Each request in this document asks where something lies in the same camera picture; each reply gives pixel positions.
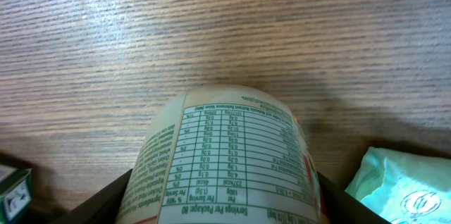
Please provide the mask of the green lid seasoning jar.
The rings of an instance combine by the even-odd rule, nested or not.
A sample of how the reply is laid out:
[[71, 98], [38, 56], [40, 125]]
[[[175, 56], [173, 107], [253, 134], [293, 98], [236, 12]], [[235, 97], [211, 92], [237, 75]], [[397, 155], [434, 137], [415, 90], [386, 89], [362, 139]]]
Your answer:
[[290, 109], [236, 85], [188, 91], [152, 120], [117, 223], [327, 223]]

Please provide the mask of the green white gum pack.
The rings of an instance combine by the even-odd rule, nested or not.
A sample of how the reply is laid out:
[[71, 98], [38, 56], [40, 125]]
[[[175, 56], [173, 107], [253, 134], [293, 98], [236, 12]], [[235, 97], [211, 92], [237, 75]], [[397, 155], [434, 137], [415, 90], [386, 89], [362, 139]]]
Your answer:
[[31, 168], [1, 164], [1, 224], [19, 223], [32, 201]]

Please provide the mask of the teal wet wipes packet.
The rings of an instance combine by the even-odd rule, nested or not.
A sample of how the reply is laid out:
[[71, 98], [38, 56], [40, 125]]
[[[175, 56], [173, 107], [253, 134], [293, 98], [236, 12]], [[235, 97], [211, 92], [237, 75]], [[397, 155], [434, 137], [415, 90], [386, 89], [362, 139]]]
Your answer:
[[450, 160], [370, 147], [346, 193], [390, 223], [450, 222]]

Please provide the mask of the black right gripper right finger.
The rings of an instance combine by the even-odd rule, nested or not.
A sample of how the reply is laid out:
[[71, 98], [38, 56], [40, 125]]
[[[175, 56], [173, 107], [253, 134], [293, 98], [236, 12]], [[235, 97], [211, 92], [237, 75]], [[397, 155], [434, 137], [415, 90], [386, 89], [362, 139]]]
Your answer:
[[325, 175], [318, 173], [318, 179], [321, 186], [321, 211], [330, 223], [390, 224], [337, 187]]

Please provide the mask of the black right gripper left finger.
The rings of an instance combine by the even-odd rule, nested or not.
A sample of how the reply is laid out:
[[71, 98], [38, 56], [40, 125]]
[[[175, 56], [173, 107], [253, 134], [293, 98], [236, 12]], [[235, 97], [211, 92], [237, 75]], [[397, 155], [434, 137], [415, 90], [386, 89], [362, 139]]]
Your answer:
[[114, 224], [132, 169], [52, 224]]

